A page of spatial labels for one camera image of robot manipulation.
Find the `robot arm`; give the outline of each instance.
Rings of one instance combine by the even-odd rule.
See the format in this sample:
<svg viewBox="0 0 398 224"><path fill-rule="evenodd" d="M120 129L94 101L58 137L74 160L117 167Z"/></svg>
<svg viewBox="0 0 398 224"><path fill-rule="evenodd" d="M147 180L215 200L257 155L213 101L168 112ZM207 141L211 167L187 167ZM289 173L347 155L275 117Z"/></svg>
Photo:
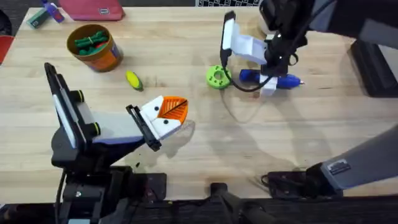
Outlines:
<svg viewBox="0 0 398 224"><path fill-rule="evenodd" d="M252 90L262 88L272 94L275 84L264 77L287 74L290 56L307 45L308 30L398 49L397 11L398 2L393 0L264 0L260 12L268 28L275 31L272 40L262 45L240 35L235 14L229 12L224 18L221 63L225 67L232 52L258 62L263 79ZM270 172L264 176L264 184L276 198L330 198L342 196L344 189L395 177L397 134L398 126L305 172Z"/></svg>
<svg viewBox="0 0 398 224"><path fill-rule="evenodd" d="M307 45L308 30L398 48L394 40L398 37L398 21L394 19L397 8L398 2L393 0L264 0L260 13L269 30L275 31L272 40L264 43L239 34L235 14L229 12L224 18L221 63L225 67L232 52L258 63L261 65L258 87L247 90L230 81L241 91L261 89L262 95L271 95L276 88L275 77L287 74L290 56Z"/></svg>

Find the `cable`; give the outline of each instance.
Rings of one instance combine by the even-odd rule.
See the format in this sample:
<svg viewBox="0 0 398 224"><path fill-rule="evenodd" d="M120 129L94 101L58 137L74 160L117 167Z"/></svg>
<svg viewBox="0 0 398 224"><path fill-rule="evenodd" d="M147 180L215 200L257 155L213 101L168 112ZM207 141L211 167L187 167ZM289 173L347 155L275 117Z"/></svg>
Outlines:
<svg viewBox="0 0 398 224"><path fill-rule="evenodd" d="M60 201L61 201L62 187L63 187L63 183L65 181L66 176L67 176L67 173L65 172L65 170L62 170L60 183L58 185L58 190L57 190L57 196L55 197L55 203L54 203L55 224L59 224L59 222L60 222L59 217L58 217L58 214L60 213L59 205L60 205Z"/></svg>
<svg viewBox="0 0 398 224"><path fill-rule="evenodd" d="M307 31L307 27L310 25L310 23L321 13L323 12L323 10L325 10L330 4L337 2L337 0L329 0L327 2L325 2L319 9L317 9L312 15L311 17L309 17L307 19L307 21L304 23L304 25L302 26L302 28L299 30L298 34L296 35L296 37L294 38L294 40L292 41L292 44L290 45L290 48L286 51L286 53L284 54L284 56L280 59L281 62L283 62L284 60L287 59L287 57L290 57L295 50L295 46L297 45L297 42L302 38L302 36L304 35L304 33ZM225 74L228 74L226 72L226 65L228 63L228 57L224 58L224 62L223 62L223 58L221 57L221 64L223 66L223 71ZM282 63L279 63L276 68L274 70L277 70L280 66L282 65ZM268 75L268 78L266 80L264 80L262 83L260 83L257 87L254 87L252 89L245 89L240 87L238 84L235 83L235 81L229 77L229 75L226 75L227 79L232 83L233 86L235 86L237 89L246 92L246 93L250 93L253 91L257 91L259 89L261 89L265 84L267 84L269 82L269 80L273 77L273 74Z"/></svg>

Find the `green gear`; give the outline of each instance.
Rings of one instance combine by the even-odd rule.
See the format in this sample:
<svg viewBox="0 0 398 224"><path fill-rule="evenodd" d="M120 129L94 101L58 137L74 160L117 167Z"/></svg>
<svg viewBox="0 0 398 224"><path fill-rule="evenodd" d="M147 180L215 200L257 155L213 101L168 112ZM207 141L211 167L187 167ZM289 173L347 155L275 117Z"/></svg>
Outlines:
<svg viewBox="0 0 398 224"><path fill-rule="evenodd" d="M226 69L226 72L228 73L227 75L231 77L231 72L228 69ZM209 86L217 90L225 89L230 84L221 65L212 66L207 70L206 81Z"/></svg>

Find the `wooden tabletop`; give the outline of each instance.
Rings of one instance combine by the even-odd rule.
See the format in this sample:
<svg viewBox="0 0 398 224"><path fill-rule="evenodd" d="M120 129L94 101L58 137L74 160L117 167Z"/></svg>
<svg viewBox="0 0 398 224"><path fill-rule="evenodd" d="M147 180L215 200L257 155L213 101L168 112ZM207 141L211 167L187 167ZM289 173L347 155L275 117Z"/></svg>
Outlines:
<svg viewBox="0 0 398 224"><path fill-rule="evenodd" d="M50 163L50 140L58 128L44 62L56 66L69 87L83 90L92 111L126 113L158 95L189 100L187 120L158 152L147 146L118 164L137 172L165 172L167 198L204 198L212 182L226 182L240 197L269 197L259 177L272 170L305 169L393 127L398 100L366 96L348 54L351 39L309 32L290 68L306 85L260 99L233 87L210 88L206 70L220 64L227 7L125 8L106 26L124 53L119 67L95 73L66 48L73 29L89 22L47 21L40 29L21 25L0 66L0 202L53 202L60 169ZM259 38L257 8L233 8L243 34ZM26 17L38 9L29 9ZM253 63L230 59L236 76ZM142 93L125 79L139 75ZM398 179L369 184L347 195L396 193Z"/></svg>

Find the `orange object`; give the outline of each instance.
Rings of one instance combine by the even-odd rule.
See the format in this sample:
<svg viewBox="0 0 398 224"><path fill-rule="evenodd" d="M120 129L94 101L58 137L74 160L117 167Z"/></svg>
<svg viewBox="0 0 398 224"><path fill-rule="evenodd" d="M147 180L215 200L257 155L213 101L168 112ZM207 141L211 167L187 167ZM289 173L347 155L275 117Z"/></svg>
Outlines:
<svg viewBox="0 0 398 224"><path fill-rule="evenodd" d="M105 46L93 54L80 55L79 49L75 45L75 40L91 37L100 30L103 30L105 36L109 38ZM98 24L87 24L75 29L68 37L67 48L73 56L97 72L108 72L118 66L122 60L122 55L119 53L111 33L109 33L107 28Z"/></svg>
<svg viewBox="0 0 398 224"><path fill-rule="evenodd" d="M177 119L184 123L188 113L188 100L179 96L165 96L158 118Z"/></svg>
<svg viewBox="0 0 398 224"><path fill-rule="evenodd" d="M10 48L13 40L13 36L0 35L0 63L2 63L6 57L8 49Z"/></svg>

